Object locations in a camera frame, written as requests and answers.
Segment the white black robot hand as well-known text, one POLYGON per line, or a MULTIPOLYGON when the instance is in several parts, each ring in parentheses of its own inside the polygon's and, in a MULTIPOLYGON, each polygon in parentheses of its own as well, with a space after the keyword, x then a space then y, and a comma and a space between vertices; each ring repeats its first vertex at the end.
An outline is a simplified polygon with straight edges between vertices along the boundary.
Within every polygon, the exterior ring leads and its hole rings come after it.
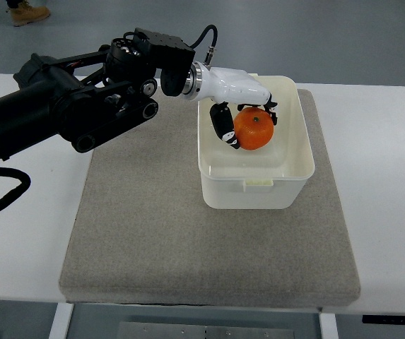
POLYGON ((209 114, 214 131, 219 139, 235 149, 254 150, 256 147, 246 141, 240 128, 235 127, 229 104, 236 104, 240 111, 262 106, 273 125, 277 125, 277 103, 271 92, 246 71, 210 68, 195 61, 187 75, 181 97, 190 101, 212 100, 209 114))

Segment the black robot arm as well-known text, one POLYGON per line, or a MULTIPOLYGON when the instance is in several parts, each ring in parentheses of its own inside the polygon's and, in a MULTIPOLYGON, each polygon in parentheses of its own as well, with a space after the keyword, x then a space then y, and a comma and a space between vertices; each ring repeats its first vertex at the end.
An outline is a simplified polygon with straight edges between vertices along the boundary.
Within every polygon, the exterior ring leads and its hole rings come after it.
POLYGON ((0 97, 0 160, 54 135, 80 153, 153 118, 157 89, 178 96, 194 59, 180 38, 135 29, 97 52, 55 59, 33 54, 0 97))

